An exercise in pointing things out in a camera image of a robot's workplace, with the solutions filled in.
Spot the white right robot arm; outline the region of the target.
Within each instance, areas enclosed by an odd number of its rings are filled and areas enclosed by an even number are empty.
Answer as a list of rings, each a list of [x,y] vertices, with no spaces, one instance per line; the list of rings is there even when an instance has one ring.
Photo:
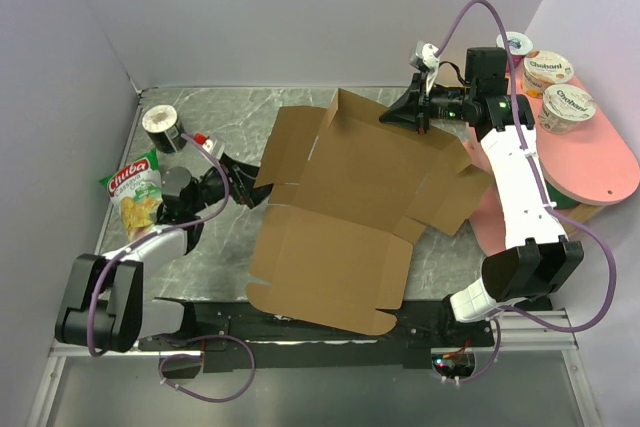
[[[417,72],[405,93],[379,118],[424,134],[433,119],[466,122],[494,175],[505,225],[505,248],[484,259],[481,276],[449,297],[437,333],[456,346],[480,321],[503,305],[555,293],[584,258],[571,241],[541,177],[534,115],[524,94],[511,96],[505,69],[507,53],[498,47],[474,47],[459,72],[459,87],[435,83],[440,60],[436,47],[420,42],[411,57]]]

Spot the Chobani yogurt cup rear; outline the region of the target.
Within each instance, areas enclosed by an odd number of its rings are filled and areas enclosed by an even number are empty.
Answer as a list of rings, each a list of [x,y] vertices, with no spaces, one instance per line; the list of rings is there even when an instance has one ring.
[[[534,98],[541,98],[548,87],[565,84],[574,76],[572,63],[553,51],[532,51],[523,65],[521,86],[526,95]]]

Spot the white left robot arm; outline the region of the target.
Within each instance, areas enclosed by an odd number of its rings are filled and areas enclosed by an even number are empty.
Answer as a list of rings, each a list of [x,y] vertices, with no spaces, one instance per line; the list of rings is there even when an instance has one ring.
[[[261,204],[272,187],[259,186],[258,174],[258,166],[227,155],[200,177],[184,167],[168,170],[148,234],[119,250],[74,260],[55,339],[85,346],[94,356],[126,352],[142,338],[161,335],[174,348],[191,346],[198,336],[193,307],[176,299],[145,299],[144,282],[196,247],[204,228],[201,211],[210,206],[222,211],[228,201],[248,208]]]

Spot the pink three-tier shelf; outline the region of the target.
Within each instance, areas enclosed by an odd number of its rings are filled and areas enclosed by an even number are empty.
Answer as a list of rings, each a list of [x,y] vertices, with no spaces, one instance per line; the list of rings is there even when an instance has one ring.
[[[566,134],[552,134],[536,126],[537,150],[545,180],[563,195],[578,201],[560,210],[586,223],[603,208],[630,197],[639,186],[639,163],[606,115],[597,107],[594,117]],[[491,172],[473,129],[467,127],[465,148],[474,165]],[[470,217],[481,250],[493,255],[504,249],[505,225],[495,187],[490,187]]]

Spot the brown cardboard box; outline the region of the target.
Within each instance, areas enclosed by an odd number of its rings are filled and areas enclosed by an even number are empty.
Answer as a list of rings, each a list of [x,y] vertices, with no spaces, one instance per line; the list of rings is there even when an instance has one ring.
[[[278,111],[256,179],[271,194],[246,288],[254,308],[386,334],[424,230],[452,235],[476,210],[492,178],[459,138],[383,124],[384,110],[341,89],[327,108]]]

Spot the green can lower shelf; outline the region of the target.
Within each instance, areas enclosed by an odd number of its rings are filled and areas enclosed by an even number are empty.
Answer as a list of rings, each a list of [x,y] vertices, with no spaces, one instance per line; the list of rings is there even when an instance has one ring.
[[[556,203],[556,209],[559,209],[559,210],[572,209],[580,204],[578,200],[575,200],[563,194],[558,189],[556,189],[553,185],[551,185],[549,182],[545,182],[545,186],[547,189],[549,200],[551,202]]]

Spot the Chobani yogurt cup front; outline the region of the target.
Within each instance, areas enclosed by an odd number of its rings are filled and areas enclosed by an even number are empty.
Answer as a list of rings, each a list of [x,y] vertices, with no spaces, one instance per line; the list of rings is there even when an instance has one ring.
[[[589,121],[596,110],[593,98],[581,88],[568,84],[552,85],[543,92],[538,121],[547,132],[562,135]]]

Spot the aluminium rail frame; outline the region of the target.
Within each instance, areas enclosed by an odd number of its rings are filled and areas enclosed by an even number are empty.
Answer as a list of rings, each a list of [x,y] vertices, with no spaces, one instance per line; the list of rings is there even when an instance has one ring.
[[[596,426],[569,316],[547,300],[456,329],[408,300],[367,337],[194,302],[183,334],[92,358],[54,343],[32,426]]]

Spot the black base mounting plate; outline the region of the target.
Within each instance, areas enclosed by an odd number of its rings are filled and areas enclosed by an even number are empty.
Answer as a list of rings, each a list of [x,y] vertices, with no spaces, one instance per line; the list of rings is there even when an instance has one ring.
[[[553,341],[551,331],[514,312],[500,315],[502,331],[479,321],[455,324],[443,302],[409,300],[395,311],[396,324],[386,334],[366,336],[263,313],[247,302],[190,303],[196,330],[184,337],[154,336],[138,342],[143,353],[193,355],[206,373],[231,372],[256,366],[322,368],[401,366],[429,369],[432,357],[452,352],[457,359],[489,350],[542,349]]]

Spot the purple white yogurt cup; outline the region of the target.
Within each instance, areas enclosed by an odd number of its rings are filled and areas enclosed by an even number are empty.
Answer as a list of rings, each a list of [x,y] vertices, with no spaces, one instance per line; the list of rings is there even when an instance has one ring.
[[[507,31],[506,38],[514,66],[517,67],[533,51],[533,42],[525,34],[515,31]]]

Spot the chobani yogurt cup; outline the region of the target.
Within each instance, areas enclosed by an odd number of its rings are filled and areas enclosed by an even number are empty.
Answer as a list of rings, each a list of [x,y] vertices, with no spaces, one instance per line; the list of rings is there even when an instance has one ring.
[[[523,65],[521,86],[526,95],[534,98],[541,98],[548,87],[565,84],[574,76],[572,63],[553,51],[532,51]]]
[[[562,135],[589,121],[596,110],[593,98],[581,88],[568,84],[552,85],[543,92],[538,121],[547,132]]]

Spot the black can white lid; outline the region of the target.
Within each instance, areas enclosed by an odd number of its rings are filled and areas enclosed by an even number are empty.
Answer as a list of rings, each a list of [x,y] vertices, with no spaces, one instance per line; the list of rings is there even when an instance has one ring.
[[[156,105],[142,116],[142,128],[154,146],[164,154],[181,151],[186,146],[185,133],[178,112],[172,105]]]

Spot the green Chuba chips bag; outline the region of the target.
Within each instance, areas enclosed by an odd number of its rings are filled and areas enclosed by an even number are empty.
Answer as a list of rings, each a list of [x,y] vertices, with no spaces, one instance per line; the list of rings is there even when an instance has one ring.
[[[155,148],[102,178],[100,184],[119,214],[129,241],[145,235],[156,224],[162,179]]]

